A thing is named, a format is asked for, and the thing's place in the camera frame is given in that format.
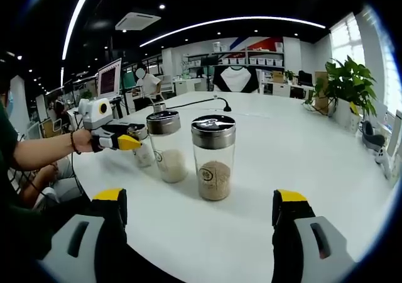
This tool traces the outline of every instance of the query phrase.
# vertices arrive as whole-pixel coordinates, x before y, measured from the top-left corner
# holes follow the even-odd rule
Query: ceiling
[[[21,61],[13,61],[13,68],[26,81],[28,99],[43,93],[42,86],[48,91],[60,86],[61,67],[65,67],[64,81],[85,70],[89,74],[96,73],[109,62],[105,46],[108,50],[125,52],[128,62],[136,62],[146,53],[160,53],[161,46],[176,47],[219,37],[294,36],[297,33],[301,40],[314,43],[347,13],[358,11],[363,5],[363,0],[342,0],[336,5],[334,1],[339,0],[86,0],[73,31],[67,59],[62,62],[65,35],[77,1],[0,2],[6,26],[0,31],[4,40],[1,49],[23,56]],[[158,7],[161,3],[166,5],[164,10]],[[130,11],[154,14],[161,19],[143,31],[114,30],[116,23]],[[232,21],[183,31],[139,48],[140,44],[179,28],[236,16],[283,16],[318,23],[327,29],[271,20]]]

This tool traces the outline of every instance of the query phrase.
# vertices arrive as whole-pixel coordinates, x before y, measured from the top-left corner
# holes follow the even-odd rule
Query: wrist bracelet
[[[74,152],[77,153],[78,155],[80,155],[81,152],[79,152],[79,151],[77,150],[77,148],[75,147],[75,143],[74,143],[74,139],[73,139],[73,133],[74,133],[74,131],[71,131],[71,132],[70,132],[71,144],[72,144],[72,146],[73,146]]]

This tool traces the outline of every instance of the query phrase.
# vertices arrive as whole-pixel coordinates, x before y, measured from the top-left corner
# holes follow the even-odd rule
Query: face mask
[[[136,76],[137,76],[137,78],[139,78],[139,79],[144,79],[145,70],[142,69],[142,68],[137,69],[137,71],[136,71]]]
[[[14,107],[14,98],[13,93],[11,91],[8,92],[8,102],[7,102],[7,114],[10,117],[11,112],[13,112]]]

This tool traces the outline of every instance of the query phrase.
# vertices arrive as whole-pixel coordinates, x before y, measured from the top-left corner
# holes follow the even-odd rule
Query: ceiling light
[[[63,78],[64,78],[64,68],[62,67],[62,71],[60,72],[60,87],[63,87]]]
[[[62,60],[65,60],[67,56],[68,44],[70,43],[75,23],[77,22],[77,18],[81,12],[82,6],[84,6],[85,1],[86,0],[78,0],[78,3],[74,9],[74,13],[71,17],[70,24],[68,25],[67,34],[65,36]]]
[[[306,24],[306,25],[312,25],[318,28],[325,28],[324,25],[312,23],[309,21],[304,21],[300,19],[293,19],[293,18],[285,18],[285,17],[273,17],[273,16],[246,16],[246,17],[234,17],[234,18],[226,18],[226,19],[218,19],[218,20],[213,20],[213,21],[208,21],[208,22],[203,22],[195,25],[190,25],[188,27],[180,28],[179,30],[171,31],[169,33],[165,33],[164,35],[161,35],[155,39],[152,39],[148,42],[145,42],[141,44],[139,47],[144,47],[145,45],[148,45],[150,43],[153,43],[155,41],[158,41],[160,39],[163,39],[167,36],[174,35],[175,33],[179,33],[181,31],[185,30],[190,30],[192,28],[204,26],[204,25],[209,25],[209,24],[214,24],[214,23],[220,23],[220,22],[228,22],[228,21],[237,21],[237,20],[256,20],[256,19],[261,19],[261,20],[280,20],[280,21],[289,21],[289,22],[295,22],[295,23],[301,23],[301,24]]]

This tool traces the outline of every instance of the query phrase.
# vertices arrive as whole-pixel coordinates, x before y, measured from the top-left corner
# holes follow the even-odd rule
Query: microphone
[[[184,105],[179,105],[179,106],[174,106],[174,107],[167,107],[167,109],[176,109],[176,108],[185,107],[185,106],[189,106],[189,105],[193,105],[193,104],[209,102],[209,101],[213,101],[214,99],[221,99],[226,103],[226,106],[224,107],[225,112],[231,112],[232,111],[232,108],[229,106],[229,103],[223,97],[218,97],[216,94],[214,95],[214,97],[212,99],[204,99],[202,101],[192,102],[192,103],[188,103],[188,104],[184,104]]]

